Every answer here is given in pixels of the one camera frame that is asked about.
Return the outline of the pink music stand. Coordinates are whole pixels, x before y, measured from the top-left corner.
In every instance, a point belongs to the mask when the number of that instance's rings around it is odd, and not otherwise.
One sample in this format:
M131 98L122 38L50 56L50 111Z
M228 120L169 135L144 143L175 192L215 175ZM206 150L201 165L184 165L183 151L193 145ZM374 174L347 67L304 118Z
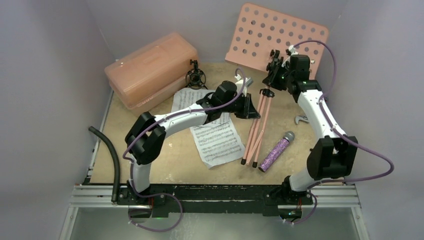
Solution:
M225 60L251 69L266 71L272 51L287 59L286 49L294 45L301 55L310 59L309 78L315 80L324 46L329 37L327 27L253 3L245 3L240 10L232 41ZM250 127L243 165L256 168L266 132L267 121L276 89L263 83L258 94L257 111L261 118Z

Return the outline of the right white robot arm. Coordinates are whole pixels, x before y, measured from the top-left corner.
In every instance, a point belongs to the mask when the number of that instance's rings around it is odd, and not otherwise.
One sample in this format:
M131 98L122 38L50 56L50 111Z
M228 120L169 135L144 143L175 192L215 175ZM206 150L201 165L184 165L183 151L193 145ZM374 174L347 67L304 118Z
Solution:
M336 180L349 176L357 153L358 140L354 136L342 138L344 131L337 125L323 97L321 86L310 79L310 58L304 54L291 54L288 58L271 52L271 61L263 83L272 89L288 91L302 108L313 128L317 142L306 160L306 167L288 177L289 185L281 189L280 196L288 204L294 203L304 192L322 180Z

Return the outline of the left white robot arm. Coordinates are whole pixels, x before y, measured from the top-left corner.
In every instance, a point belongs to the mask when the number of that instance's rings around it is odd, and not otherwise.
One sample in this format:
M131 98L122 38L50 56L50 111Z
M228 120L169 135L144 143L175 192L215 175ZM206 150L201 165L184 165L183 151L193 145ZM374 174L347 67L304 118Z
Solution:
M151 163L160 155L166 138L191 127L207 125L223 113L234 114L239 119L260 118L247 92L252 83L251 78L226 80L214 92L182 110L162 115L142 113L125 137L127 148L123 158L131 162L130 199L138 205L148 201Z

